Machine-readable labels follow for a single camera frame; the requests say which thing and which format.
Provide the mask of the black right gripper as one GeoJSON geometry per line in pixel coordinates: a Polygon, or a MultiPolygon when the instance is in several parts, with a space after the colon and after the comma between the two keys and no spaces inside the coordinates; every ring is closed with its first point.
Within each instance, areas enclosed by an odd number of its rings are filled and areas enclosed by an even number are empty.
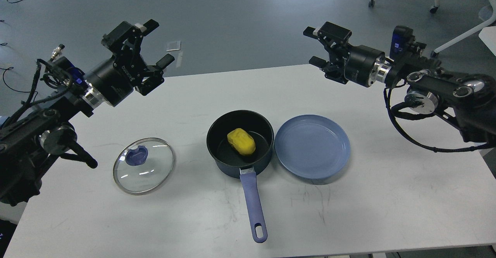
{"type": "Polygon", "coordinates": [[[336,50],[339,63],[313,56],[309,64],[324,73],[324,77],[341,84],[352,81],[363,87],[370,87],[377,76],[377,63],[384,61],[386,54],[381,50],[365,45],[348,44],[352,32],[331,22],[325,22],[320,28],[307,27],[303,35],[319,41],[326,51],[336,50]]]}

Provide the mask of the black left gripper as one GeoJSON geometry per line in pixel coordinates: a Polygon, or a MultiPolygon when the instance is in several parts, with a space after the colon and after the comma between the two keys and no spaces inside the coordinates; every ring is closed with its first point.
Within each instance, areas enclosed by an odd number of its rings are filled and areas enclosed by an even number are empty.
{"type": "Polygon", "coordinates": [[[134,25],[123,21],[104,34],[101,44],[113,55],[84,78],[109,105],[117,106],[133,90],[146,96],[165,82],[164,71],[175,57],[167,53],[156,64],[146,65],[140,54],[143,38],[158,27],[159,23],[153,19],[134,25]]]}

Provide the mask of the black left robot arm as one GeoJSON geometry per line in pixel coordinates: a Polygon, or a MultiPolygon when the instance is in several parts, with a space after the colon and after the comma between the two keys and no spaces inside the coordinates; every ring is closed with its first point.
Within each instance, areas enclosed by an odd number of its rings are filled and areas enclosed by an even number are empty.
{"type": "Polygon", "coordinates": [[[1,202],[16,206],[40,193],[42,177],[58,158],[96,168],[97,161],[78,144],[69,122],[90,117],[102,103],[116,106],[133,91],[145,96],[160,86],[175,58],[166,54],[147,65],[140,54],[143,38],[159,27],[122,22],[102,38],[112,56],[85,73],[62,56],[64,45],[48,61],[37,59],[28,99],[1,123],[1,202]]]}

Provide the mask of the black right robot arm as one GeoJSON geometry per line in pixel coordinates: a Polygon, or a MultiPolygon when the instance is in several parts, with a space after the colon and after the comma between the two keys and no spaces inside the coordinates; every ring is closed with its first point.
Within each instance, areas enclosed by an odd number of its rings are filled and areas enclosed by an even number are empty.
{"type": "Polygon", "coordinates": [[[352,32],[331,22],[307,27],[303,35],[319,41],[328,60],[313,56],[309,63],[325,78],[370,87],[385,84],[383,97],[395,129],[411,143],[440,153],[469,152],[495,147],[495,79],[483,73],[447,71],[441,62],[423,56],[426,44],[416,41],[413,30],[396,26],[389,56],[381,50],[349,43],[352,32]],[[445,149],[417,142],[397,119],[424,120],[439,117],[460,132],[464,142],[475,146],[445,149]]]}

